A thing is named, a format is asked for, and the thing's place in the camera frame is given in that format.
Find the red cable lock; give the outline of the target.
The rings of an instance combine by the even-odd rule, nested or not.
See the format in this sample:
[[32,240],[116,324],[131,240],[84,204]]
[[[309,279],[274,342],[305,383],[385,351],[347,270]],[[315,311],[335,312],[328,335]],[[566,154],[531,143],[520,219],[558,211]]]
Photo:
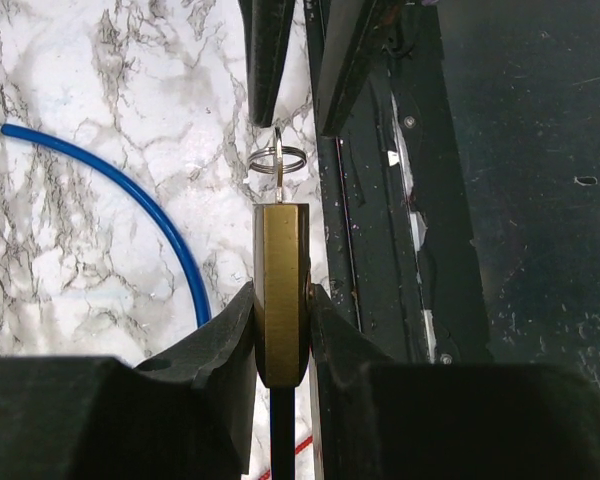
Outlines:
[[[299,442],[294,451],[294,455],[298,456],[307,448],[309,448],[313,443],[313,435],[310,434],[306,438],[304,438],[301,442]],[[258,477],[258,480],[269,480],[271,478],[271,470],[267,469],[263,473],[261,473]]]

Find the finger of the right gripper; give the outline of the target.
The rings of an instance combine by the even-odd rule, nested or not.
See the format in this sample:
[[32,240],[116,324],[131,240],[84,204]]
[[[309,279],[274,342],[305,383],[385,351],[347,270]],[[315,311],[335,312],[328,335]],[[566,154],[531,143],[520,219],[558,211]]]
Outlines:
[[295,2],[239,0],[244,28],[249,117],[270,127],[286,61]]
[[378,1],[303,3],[306,25],[317,28],[318,75],[313,86],[316,127],[324,137],[337,136],[364,82],[370,51],[377,40]]

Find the silver key bunch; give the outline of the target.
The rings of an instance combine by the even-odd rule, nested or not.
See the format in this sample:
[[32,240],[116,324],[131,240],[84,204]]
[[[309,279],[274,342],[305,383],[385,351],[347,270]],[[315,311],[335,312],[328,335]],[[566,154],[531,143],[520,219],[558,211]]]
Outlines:
[[273,128],[272,144],[251,153],[248,169],[275,178],[275,201],[284,202],[284,176],[303,169],[308,163],[307,154],[293,146],[285,145],[281,129]]

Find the blue cable lock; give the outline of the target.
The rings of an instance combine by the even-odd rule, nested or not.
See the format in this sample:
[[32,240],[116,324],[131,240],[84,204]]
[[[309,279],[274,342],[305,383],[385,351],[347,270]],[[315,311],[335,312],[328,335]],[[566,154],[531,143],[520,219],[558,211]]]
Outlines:
[[0,135],[26,141],[66,155],[94,169],[127,193],[151,217],[171,245],[189,287],[196,315],[196,325],[202,327],[212,319],[207,290],[186,240],[165,211],[135,181],[100,157],[55,136],[22,126],[2,123],[0,123]]

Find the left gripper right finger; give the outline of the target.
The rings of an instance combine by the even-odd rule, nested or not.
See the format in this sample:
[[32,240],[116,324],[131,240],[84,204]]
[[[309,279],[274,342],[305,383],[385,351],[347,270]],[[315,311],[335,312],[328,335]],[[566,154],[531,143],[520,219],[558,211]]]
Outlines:
[[315,286],[311,397],[319,479],[600,479],[600,395],[550,365],[409,364]]

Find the brass padlock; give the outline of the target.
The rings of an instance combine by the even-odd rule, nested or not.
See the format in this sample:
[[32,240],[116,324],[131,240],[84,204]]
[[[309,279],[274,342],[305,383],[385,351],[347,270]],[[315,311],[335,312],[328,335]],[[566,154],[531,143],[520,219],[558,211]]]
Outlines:
[[253,233],[258,372],[270,389],[295,388],[309,356],[309,206],[259,204]]

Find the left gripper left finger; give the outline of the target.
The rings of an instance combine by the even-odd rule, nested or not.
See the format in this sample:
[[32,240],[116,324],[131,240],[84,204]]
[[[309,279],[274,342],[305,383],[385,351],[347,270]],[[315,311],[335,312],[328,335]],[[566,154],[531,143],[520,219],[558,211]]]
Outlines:
[[251,284],[205,326],[130,367],[0,358],[0,479],[238,479],[256,366]]

